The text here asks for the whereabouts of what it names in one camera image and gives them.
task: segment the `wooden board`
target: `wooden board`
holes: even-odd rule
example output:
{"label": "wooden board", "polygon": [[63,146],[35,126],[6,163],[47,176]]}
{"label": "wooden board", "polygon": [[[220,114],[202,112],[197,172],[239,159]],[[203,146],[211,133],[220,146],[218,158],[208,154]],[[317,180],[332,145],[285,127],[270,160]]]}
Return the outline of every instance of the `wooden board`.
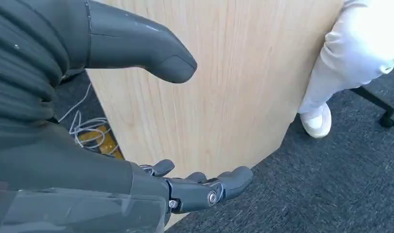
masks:
{"label": "wooden board", "polygon": [[125,159],[153,164],[169,158],[175,177],[254,166],[280,146],[343,4],[103,2],[166,25],[198,62],[185,84],[165,83],[139,68],[89,71]]}

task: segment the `metal screw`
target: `metal screw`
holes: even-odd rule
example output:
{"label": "metal screw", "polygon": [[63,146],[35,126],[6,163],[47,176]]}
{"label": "metal screw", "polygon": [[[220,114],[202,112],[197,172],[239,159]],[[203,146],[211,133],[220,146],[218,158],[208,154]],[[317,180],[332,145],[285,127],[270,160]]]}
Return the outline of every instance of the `metal screw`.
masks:
{"label": "metal screw", "polygon": [[171,209],[175,209],[175,208],[178,207],[178,202],[177,202],[176,200],[170,200],[170,201],[168,202],[168,206],[169,206]]}
{"label": "metal screw", "polygon": [[213,205],[217,202],[217,193],[215,191],[210,191],[208,193],[208,203]]}

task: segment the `robotic hand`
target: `robotic hand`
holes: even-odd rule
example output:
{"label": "robotic hand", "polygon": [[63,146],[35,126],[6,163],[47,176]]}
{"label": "robotic hand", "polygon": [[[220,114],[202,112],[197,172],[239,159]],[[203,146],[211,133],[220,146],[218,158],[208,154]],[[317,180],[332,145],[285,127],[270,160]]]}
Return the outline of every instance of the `robotic hand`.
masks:
{"label": "robotic hand", "polygon": [[[152,205],[138,200],[157,197],[162,201],[166,223],[171,213],[210,208],[237,197],[247,187],[253,176],[247,167],[209,180],[200,172],[185,179],[164,178],[174,168],[169,160],[138,166],[98,155],[76,146],[63,127],[49,122],[53,88],[67,70],[124,67],[142,67],[165,81],[184,83],[197,63],[166,27],[127,11],[91,0],[0,0],[0,183],[4,183],[0,187],[18,192],[16,198],[7,199],[12,202],[11,211],[1,210],[1,221],[17,223],[14,227],[19,228],[35,222],[35,231],[41,230],[41,221],[50,221],[56,224],[53,229],[63,232],[126,232],[122,229],[130,222],[135,225],[141,219],[142,226],[150,226],[161,219],[150,209]],[[53,187],[67,198],[42,204],[40,198],[32,202],[24,193],[32,190],[36,197],[46,198]],[[69,198],[76,190],[103,193],[107,198],[129,195],[136,201],[84,205]],[[47,215],[48,206],[57,202],[63,203],[60,209],[50,209],[52,214]],[[36,219],[11,214],[31,203],[28,211]],[[104,213],[116,204],[118,210],[129,206],[136,217]],[[70,217],[72,213],[77,213],[75,218]]]}
{"label": "robotic hand", "polygon": [[[162,160],[154,166],[140,166],[147,174],[163,177],[174,169],[171,160]],[[252,171],[240,166],[232,172],[224,172],[217,178],[207,179],[205,174],[194,172],[185,179],[162,178],[169,187],[169,208],[175,214],[210,208],[221,201],[239,196],[253,177]]]}

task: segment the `chair wheel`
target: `chair wheel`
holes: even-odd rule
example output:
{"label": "chair wheel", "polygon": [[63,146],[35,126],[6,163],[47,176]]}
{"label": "chair wheel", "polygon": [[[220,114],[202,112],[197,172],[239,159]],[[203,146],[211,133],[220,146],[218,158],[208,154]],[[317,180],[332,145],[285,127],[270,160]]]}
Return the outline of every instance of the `chair wheel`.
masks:
{"label": "chair wheel", "polygon": [[391,117],[386,116],[385,114],[378,121],[380,125],[384,128],[391,128],[394,126],[394,120]]}

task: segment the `transparent plastic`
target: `transparent plastic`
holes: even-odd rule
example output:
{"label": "transparent plastic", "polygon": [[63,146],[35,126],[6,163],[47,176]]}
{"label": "transparent plastic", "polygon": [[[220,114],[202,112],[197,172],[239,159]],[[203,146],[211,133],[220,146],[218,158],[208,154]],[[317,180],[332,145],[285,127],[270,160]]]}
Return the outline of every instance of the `transparent plastic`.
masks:
{"label": "transparent plastic", "polygon": [[162,233],[165,210],[160,197],[0,190],[0,233]]}

